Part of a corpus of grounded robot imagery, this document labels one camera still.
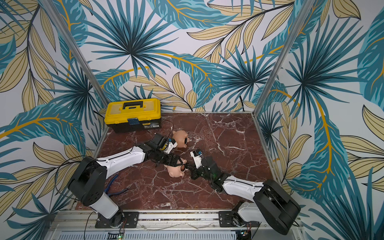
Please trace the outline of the pink piggy bank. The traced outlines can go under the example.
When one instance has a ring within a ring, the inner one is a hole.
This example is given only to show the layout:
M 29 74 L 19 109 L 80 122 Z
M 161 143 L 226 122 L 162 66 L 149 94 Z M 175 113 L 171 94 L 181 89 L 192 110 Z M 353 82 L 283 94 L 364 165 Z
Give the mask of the pink piggy bank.
M 184 159 L 181 159 L 181 161 L 182 161 L 181 164 L 187 163 L 187 161 Z M 185 175 L 185 171 L 184 172 L 180 171 L 181 164 L 179 166 L 176 166 L 176 167 L 165 166 L 167 171 L 168 171 L 168 174 L 171 178 L 179 178 L 179 177 L 183 177 Z

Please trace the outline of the orange piggy bank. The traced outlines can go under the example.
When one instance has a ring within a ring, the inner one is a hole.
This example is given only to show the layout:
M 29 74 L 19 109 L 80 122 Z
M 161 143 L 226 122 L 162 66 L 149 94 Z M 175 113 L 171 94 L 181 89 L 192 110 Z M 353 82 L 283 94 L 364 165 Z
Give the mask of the orange piggy bank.
M 173 131 L 173 139 L 177 143 L 177 148 L 187 148 L 187 144 L 190 142 L 189 135 L 184 130 Z

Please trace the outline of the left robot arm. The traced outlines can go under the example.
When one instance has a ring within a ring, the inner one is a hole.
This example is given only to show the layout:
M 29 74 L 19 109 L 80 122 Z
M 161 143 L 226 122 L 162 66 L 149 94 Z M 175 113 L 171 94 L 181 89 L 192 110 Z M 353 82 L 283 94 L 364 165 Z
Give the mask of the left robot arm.
M 162 150 L 156 144 L 144 143 L 118 154 L 94 159 L 85 157 L 68 182 L 69 191 L 87 207 L 91 207 L 107 220 L 114 221 L 113 226 L 122 222 L 123 213 L 118 205 L 105 193 L 106 180 L 131 166 L 147 160 L 167 167 L 185 170 L 185 162 L 172 154 L 172 147 Z

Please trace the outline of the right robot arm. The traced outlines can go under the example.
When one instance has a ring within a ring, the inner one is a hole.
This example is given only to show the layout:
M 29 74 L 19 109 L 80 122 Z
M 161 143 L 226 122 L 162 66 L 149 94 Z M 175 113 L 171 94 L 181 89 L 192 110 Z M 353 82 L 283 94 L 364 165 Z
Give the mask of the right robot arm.
M 212 157 L 194 157 L 186 163 L 193 180 L 203 178 L 218 193 L 245 199 L 232 209 L 232 224 L 267 223 L 281 235 L 287 235 L 296 223 L 301 207 L 282 186 L 274 180 L 251 182 L 222 172 Z

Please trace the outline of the yellow black toolbox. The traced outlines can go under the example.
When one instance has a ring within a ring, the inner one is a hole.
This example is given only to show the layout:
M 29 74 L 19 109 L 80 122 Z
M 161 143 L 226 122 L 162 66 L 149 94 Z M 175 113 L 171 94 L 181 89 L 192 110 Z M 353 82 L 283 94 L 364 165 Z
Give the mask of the yellow black toolbox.
M 161 102 L 144 99 L 109 103 L 104 122 L 117 134 L 161 127 Z

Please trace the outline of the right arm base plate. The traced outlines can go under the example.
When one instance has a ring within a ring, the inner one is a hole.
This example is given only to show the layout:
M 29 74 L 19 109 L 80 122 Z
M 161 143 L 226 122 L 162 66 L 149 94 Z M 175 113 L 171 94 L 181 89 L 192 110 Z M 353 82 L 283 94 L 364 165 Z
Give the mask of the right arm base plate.
M 259 227 L 260 222 L 243 220 L 238 213 L 234 211 L 219 211 L 219 224 L 221 228 L 245 228 L 245 227 Z

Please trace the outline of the blue handled pliers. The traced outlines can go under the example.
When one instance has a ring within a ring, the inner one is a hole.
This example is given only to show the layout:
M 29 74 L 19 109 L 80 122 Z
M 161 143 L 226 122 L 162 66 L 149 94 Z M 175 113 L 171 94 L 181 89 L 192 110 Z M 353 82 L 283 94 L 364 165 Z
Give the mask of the blue handled pliers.
M 124 193 L 126 193 L 130 187 L 126 187 L 122 189 L 122 187 L 118 187 L 118 178 L 119 174 L 116 174 L 108 183 L 107 187 L 105 188 L 104 192 L 107 194 L 108 197 L 116 197 L 120 196 Z

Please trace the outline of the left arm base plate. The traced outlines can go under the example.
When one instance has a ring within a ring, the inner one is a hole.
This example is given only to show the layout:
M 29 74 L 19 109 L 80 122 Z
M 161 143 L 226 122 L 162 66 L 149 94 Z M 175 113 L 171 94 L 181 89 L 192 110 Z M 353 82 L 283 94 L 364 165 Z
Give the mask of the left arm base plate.
M 137 227 L 139 212 L 118 211 L 111 219 L 98 214 L 96 229 L 134 229 Z

